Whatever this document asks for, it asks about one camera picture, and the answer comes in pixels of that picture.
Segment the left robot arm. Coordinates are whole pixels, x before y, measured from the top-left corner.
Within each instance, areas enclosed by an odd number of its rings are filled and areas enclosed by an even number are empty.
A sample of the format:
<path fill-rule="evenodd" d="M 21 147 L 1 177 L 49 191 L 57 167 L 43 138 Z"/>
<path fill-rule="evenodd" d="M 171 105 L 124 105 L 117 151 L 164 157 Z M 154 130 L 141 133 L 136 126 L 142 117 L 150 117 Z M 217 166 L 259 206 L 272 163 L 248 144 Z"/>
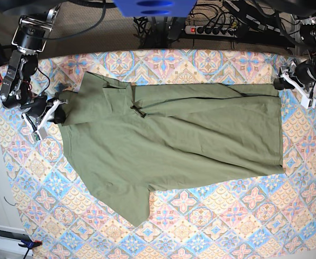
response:
<path fill-rule="evenodd" d="M 262 1 L 269 6 L 274 14 L 263 12 L 258 1 L 253 5 L 265 17 L 276 20 L 280 33 L 295 47 L 308 52 L 309 59 L 298 63 L 294 60 L 289 66 L 279 69 L 278 77 L 274 80 L 277 90 L 295 89 L 301 94 L 301 105 L 313 107 L 316 103 L 314 88 L 316 85 L 316 1 Z M 299 21 L 299 29 L 295 38 L 286 31 L 281 22 L 280 13 L 289 13 Z"/>

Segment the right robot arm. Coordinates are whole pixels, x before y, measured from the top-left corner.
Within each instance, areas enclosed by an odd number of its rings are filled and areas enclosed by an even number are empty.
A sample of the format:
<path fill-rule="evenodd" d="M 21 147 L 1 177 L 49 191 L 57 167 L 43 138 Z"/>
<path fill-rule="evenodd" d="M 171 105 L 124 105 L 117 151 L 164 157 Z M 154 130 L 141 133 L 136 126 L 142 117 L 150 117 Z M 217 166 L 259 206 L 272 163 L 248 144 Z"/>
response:
<path fill-rule="evenodd" d="M 35 94 L 31 76 L 37 71 L 38 54 L 43 52 L 50 37 L 62 1 L 0 1 L 0 13 L 19 16 L 18 27 L 11 45 L 13 51 L 8 70 L 2 81 L 0 100 L 7 108 L 18 108 L 33 133 L 39 133 L 44 124 L 62 124 L 66 102 L 49 99 L 45 91 Z"/>

